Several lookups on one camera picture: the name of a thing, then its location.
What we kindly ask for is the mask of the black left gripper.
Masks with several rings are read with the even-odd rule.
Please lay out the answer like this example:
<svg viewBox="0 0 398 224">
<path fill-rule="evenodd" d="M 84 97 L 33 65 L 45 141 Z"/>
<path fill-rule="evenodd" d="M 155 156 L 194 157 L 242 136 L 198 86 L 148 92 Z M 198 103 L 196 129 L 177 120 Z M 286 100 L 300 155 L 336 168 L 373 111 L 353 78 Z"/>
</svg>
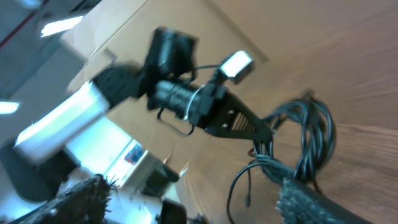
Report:
<svg viewBox="0 0 398 224">
<path fill-rule="evenodd" d="M 219 138 L 269 142 L 272 134 L 265 120 L 254 114 L 227 88 L 214 83 L 203 86 L 159 81 L 148 94 L 147 109 L 168 109 Z"/>
</svg>

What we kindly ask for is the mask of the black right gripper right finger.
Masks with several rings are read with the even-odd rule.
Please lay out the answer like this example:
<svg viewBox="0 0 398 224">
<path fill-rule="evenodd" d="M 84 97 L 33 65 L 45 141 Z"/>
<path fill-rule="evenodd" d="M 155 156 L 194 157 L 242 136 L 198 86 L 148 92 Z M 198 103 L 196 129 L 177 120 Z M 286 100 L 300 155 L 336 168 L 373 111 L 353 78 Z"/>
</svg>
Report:
<svg viewBox="0 0 398 224">
<path fill-rule="evenodd" d="M 276 208 L 283 223 L 371 224 L 295 179 L 282 181 Z"/>
</svg>

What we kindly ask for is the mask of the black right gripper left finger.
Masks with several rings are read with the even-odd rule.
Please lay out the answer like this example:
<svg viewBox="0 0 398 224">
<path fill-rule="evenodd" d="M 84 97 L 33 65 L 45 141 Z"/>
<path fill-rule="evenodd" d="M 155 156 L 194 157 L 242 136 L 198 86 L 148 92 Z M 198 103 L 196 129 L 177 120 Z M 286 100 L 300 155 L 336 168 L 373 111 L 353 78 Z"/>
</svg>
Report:
<svg viewBox="0 0 398 224">
<path fill-rule="evenodd" d="M 11 224 L 105 223 L 112 183 L 95 174 Z"/>
</svg>

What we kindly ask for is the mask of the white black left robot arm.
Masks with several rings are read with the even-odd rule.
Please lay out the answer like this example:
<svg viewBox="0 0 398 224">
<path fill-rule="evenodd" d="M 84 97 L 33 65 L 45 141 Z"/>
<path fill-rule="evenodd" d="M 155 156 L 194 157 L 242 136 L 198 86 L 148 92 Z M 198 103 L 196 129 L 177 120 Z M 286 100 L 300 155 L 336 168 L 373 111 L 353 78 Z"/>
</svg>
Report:
<svg viewBox="0 0 398 224">
<path fill-rule="evenodd" d="M 252 57 L 243 50 L 227 56 L 214 66 L 207 83 L 196 86 L 196 43 L 197 38 L 192 35 L 156 28 L 143 66 L 114 64 L 100 71 L 23 130 L 15 141 L 17 152 L 39 164 L 94 119 L 128 98 L 142 96 L 147 97 L 148 110 L 169 110 L 192 128 L 203 129 L 212 136 L 269 142 L 272 133 L 266 121 L 224 85 L 226 80 L 239 83 L 248 75 L 254 66 Z"/>
</svg>

